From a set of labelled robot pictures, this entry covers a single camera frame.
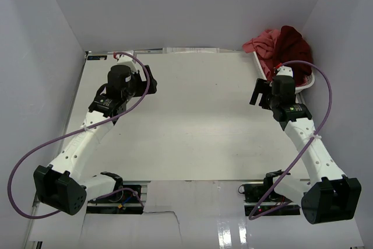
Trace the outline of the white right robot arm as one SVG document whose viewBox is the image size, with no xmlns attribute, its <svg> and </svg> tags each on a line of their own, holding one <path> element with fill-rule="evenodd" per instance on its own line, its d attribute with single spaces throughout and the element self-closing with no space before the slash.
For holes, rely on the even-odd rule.
<svg viewBox="0 0 373 249">
<path fill-rule="evenodd" d="M 270 110 L 298 151 L 285 171 L 267 173 L 263 195 L 249 214 L 254 220 L 293 202 L 310 224 L 351 220 L 361 194 L 357 178 L 349 178 L 334 162 L 305 104 L 296 102 L 290 63 L 276 67 L 271 81 L 258 79 L 250 99 Z"/>
</svg>

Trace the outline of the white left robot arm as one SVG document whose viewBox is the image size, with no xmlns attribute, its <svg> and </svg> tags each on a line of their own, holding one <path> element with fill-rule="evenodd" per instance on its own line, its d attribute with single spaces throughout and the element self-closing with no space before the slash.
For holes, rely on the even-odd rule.
<svg viewBox="0 0 373 249">
<path fill-rule="evenodd" d="M 86 201 L 107 198 L 116 202 L 122 198 L 119 175 L 103 171 L 83 180 L 83 169 L 105 135 L 130 111 L 128 102 L 134 97 L 142 101 L 157 92 L 157 81 L 148 65 L 141 66 L 141 75 L 133 55 L 116 52 L 113 57 L 117 64 L 110 68 L 107 83 L 97 90 L 81 131 L 48 166 L 38 166 L 33 174 L 38 200 L 69 215 L 77 214 Z"/>
</svg>

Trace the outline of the dark red t-shirt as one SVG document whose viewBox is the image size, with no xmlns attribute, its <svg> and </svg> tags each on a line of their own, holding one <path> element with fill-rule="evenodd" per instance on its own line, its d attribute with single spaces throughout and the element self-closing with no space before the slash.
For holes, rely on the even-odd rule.
<svg viewBox="0 0 373 249">
<path fill-rule="evenodd" d="M 313 63 L 311 48 L 294 27 L 283 26 L 276 42 L 273 66 L 295 60 Z M 297 86 L 303 84 L 305 77 L 312 73 L 311 67 L 306 64 L 291 64 L 290 67 Z"/>
</svg>

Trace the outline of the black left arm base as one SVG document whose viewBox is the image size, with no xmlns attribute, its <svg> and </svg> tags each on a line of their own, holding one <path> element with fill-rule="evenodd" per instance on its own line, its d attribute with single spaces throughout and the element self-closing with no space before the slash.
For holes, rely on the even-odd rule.
<svg viewBox="0 0 373 249">
<path fill-rule="evenodd" d="M 90 201 L 87 214 L 141 215 L 143 207 L 132 191 L 123 190 L 110 197 Z"/>
</svg>

